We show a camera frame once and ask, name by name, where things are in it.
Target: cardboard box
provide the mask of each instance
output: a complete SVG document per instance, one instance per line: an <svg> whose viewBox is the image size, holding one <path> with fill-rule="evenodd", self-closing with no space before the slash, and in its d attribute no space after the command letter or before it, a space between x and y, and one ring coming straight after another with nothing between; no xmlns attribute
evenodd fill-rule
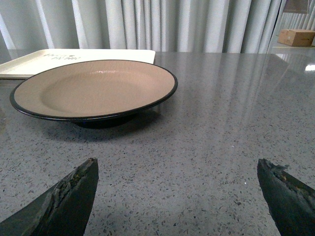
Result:
<svg viewBox="0 0 315 236"><path fill-rule="evenodd" d="M278 42L295 47L309 47L312 45L314 36L314 30L283 29L279 34Z"/></svg>

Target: black plate rim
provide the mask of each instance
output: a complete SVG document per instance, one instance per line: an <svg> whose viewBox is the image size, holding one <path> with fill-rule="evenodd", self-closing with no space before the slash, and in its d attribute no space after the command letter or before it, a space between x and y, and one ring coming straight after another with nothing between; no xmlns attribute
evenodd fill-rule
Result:
<svg viewBox="0 0 315 236"><path fill-rule="evenodd" d="M152 102L150 104L147 104L145 106L142 106L142 107L138 107L138 108L135 108L135 109L131 109L131 110L128 110L128 111L124 111L124 112L118 112L118 113L113 113L113 114L109 114L109 115L99 115L99 116L88 116L88 117L60 117L60 116L48 116L48 115L44 115L44 114L40 114L40 113L36 113L36 112L32 112L30 110L27 110L25 108L23 108L22 106L20 106L16 101L15 101L15 98L14 98L14 94L15 94L15 91L16 89L23 83L25 83L27 80L31 79L32 77L34 76L37 76L39 74L42 74L42 73L45 73L47 71L50 71L50 70L54 70L56 68L60 68L60 67L64 67L64 66L68 66L68 65L72 65L72 64L80 64L80 63L85 63L85 62L92 62L92 61L132 61L132 62L137 62L137 63L144 63L144 64L149 64L149 65L152 65L152 66L157 66L163 70L166 70L168 73L170 73L174 79L174 86L173 88L171 89L171 91L165 95L164 97L158 99L157 101L155 102ZM19 112L25 114L25 115L28 115L28 116L31 116L31 117L34 117L34 118L39 118L39 119L46 119L46 120L54 120L54 121L70 121L70 122L87 122L87 121L100 121L100 120L107 120L107 119L113 119L113 118L120 118L120 117L124 117L124 116L129 116L129 115L133 115L135 113L138 113L140 111L143 111L143 110L147 110L149 108L152 108L162 102L164 102L165 100L167 100L168 98L170 98L174 93L175 91L177 90L177 87L178 87L178 80L176 78L176 76L170 72L169 70L165 69L164 67L162 66L159 66L159 65L155 65L155 64L151 64L151 63L147 63L147 62L142 62L142 61L135 61L135 60L120 60L120 59L108 59L108 60L89 60L89 61L82 61L82 62L77 62L77 63L72 63L72 64L67 64L67 65L62 65L62 66L58 66L58 67L55 67L55 68L52 68L52 69L49 69L49 70L45 70L45 71L42 71L38 74L35 74L31 77L29 77L28 79L22 81L20 84L18 84L14 90L11 92L10 94L10 102L11 102L11 105Z"/></svg>

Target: curtain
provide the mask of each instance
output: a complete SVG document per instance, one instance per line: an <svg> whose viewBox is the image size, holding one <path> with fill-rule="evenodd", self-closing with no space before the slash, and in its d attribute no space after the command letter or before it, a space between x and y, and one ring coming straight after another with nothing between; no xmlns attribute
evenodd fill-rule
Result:
<svg viewBox="0 0 315 236"><path fill-rule="evenodd" d="M282 29L315 30L315 0L311 0L308 14L283 13L276 29L276 35Z"/></svg>
<svg viewBox="0 0 315 236"><path fill-rule="evenodd" d="M266 53L282 0L0 0L0 47Z"/></svg>

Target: gray countertop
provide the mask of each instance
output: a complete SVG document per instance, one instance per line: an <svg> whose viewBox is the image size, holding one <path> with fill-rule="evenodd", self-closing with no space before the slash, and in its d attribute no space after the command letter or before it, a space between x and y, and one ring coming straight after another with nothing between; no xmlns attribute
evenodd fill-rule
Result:
<svg viewBox="0 0 315 236"><path fill-rule="evenodd" d="M99 183L85 235L280 235L259 158L315 188L315 61L300 55L157 53L178 78L130 122L85 129L19 113L0 80L0 221L89 157Z"/></svg>

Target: plate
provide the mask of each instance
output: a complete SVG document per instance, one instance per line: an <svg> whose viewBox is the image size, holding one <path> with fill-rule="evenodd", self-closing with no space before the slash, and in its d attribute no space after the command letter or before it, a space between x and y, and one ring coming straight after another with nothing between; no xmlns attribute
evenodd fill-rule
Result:
<svg viewBox="0 0 315 236"><path fill-rule="evenodd" d="M97 60L44 71L20 83L10 101L18 111L57 121L121 118L153 107L177 89L177 79L157 65Z"/></svg>

